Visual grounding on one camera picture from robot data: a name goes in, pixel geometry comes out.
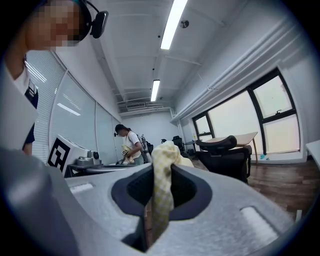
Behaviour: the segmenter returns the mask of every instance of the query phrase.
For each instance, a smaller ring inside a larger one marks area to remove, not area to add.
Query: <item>table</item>
[[[255,131],[255,132],[241,134],[241,135],[234,135],[234,137],[236,138],[236,147],[244,147],[245,145],[248,145],[251,141],[253,142],[256,164],[258,164],[258,154],[257,154],[257,148],[256,148],[256,142],[255,142],[255,136],[257,134],[258,132]],[[212,138],[204,142],[207,142],[207,143],[220,142],[220,141],[223,141],[225,138],[227,137]]]
[[[196,141],[193,140],[193,141],[189,141],[189,142],[183,143],[183,145],[191,145],[191,144],[193,144],[194,154],[196,155],[196,145],[195,145],[195,143],[196,143]],[[198,160],[198,157],[195,156],[194,158],[192,158],[192,160]]]
[[[314,161],[316,162],[316,165],[320,170],[320,140],[307,143],[306,148],[312,155]]]

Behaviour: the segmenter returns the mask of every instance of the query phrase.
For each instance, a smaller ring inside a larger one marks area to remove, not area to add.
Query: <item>white ceiling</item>
[[[214,36],[230,25],[244,2],[188,0],[182,19],[189,21],[189,27],[178,27],[170,50],[162,50],[172,0],[94,0],[109,17],[104,34],[91,42],[120,110],[126,109],[125,104],[149,102],[155,79],[160,79],[157,102],[173,105],[188,74],[215,47],[210,44]]]

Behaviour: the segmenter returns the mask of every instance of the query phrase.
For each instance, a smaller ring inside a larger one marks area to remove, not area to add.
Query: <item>window blinds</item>
[[[54,53],[49,51],[28,52],[26,67],[39,95],[32,155],[45,163],[49,153],[49,123],[52,106],[66,68],[57,61]]]
[[[98,152],[102,163],[105,165],[115,164],[117,155],[114,141],[114,127],[112,124],[112,115],[105,109],[96,104],[95,109],[95,131]]]
[[[50,146],[61,135],[87,150],[97,150],[95,112],[96,102],[67,73],[52,108]]]

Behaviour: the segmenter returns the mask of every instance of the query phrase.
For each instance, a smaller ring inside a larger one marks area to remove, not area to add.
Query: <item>black headset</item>
[[[80,35],[78,35],[79,41],[83,40],[87,36],[91,27],[92,29],[91,29],[90,35],[92,35],[93,38],[95,39],[99,38],[105,31],[106,22],[107,22],[109,13],[106,10],[99,11],[91,2],[87,0],[72,0],[72,1],[76,2],[80,6],[83,17],[84,17],[85,28],[83,33],[80,33]],[[97,12],[97,15],[95,16],[95,19],[93,21],[91,20],[91,14],[87,7],[87,4],[92,6]]]

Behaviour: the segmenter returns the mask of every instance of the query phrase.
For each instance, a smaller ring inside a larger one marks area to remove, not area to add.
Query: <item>window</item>
[[[198,138],[208,134],[219,138],[258,132],[254,138],[258,154],[300,150],[297,112],[278,69],[194,117],[193,122]]]
[[[49,153],[49,123],[54,99],[66,68],[49,51],[29,51],[26,67],[38,90],[38,117],[34,123],[32,155],[47,161]]]
[[[214,137],[213,128],[209,121],[208,113],[198,115],[193,119],[196,135],[199,140],[203,142],[208,141]]]
[[[96,143],[100,159],[103,164],[108,165],[117,162],[115,151],[114,130],[112,115],[103,109],[98,103],[95,109]]]
[[[253,92],[261,108],[263,118],[269,118],[276,113],[292,109],[286,88],[278,75]]]
[[[67,73],[52,109],[50,146],[61,135],[87,150],[97,150],[96,102]]]
[[[209,117],[216,138],[258,132],[254,138],[258,154],[262,154],[262,138],[255,107],[247,91],[211,109]],[[251,141],[252,153],[255,153]]]

